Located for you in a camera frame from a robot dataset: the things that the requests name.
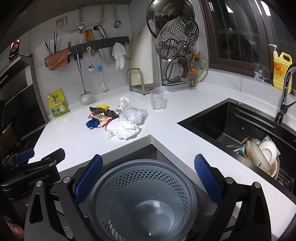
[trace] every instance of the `sink basin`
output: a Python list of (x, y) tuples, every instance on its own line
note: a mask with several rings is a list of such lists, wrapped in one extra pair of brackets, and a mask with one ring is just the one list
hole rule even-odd
[[(226, 99), (178, 124), (252, 169), (296, 204), (296, 131), (285, 124), (278, 125), (274, 117), (232, 99)], [(262, 140), (266, 135), (281, 153), (276, 180), (227, 147), (241, 143), (248, 136)]]

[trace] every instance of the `faucet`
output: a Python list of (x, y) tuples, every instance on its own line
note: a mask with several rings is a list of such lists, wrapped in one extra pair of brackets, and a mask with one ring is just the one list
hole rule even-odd
[(275, 118), (275, 122), (278, 123), (279, 125), (283, 122), (284, 114), (286, 114), (288, 109), (296, 103), (296, 101), (295, 101), (292, 104), (286, 105), (289, 82), (292, 77), (292, 74), (295, 71), (296, 71), (296, 63), (292, 63), (290, 65), (290, 67), (288, 68), (286, 76), (285, 76), (285, 81), (284, 81), (284, 86), (283, 86), (283, 94), (281, 97), (281, 105), (279, 106), (279, 110), (278, 110), (278, 113)]

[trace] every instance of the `yellow green pouch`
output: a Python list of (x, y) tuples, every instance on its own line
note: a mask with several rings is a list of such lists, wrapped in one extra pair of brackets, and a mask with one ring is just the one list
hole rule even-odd
[(48, 98), (48, 104), (55, 119), (69, 112), (61, 89), (53, 92), (50, 96), (48, 96)]

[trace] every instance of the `white cutting board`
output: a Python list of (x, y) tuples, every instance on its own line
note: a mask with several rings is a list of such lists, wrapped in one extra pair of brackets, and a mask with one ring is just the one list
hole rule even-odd
[[(131, 68), (141, 69), (144, 84), (153, 83), (152, 38), (147, 24), (131, 38)], [(132, 70), (131, 85), (140, 84), (140, 73)]]

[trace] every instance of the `smartphone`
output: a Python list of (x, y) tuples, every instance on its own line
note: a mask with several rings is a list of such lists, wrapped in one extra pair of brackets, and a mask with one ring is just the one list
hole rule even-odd
[(20, 40), (18, 39), (14, 41), (10, 46), (9, 60), (11, 60), (14, 56), (19, 54), (19, 49), (20, 49)]

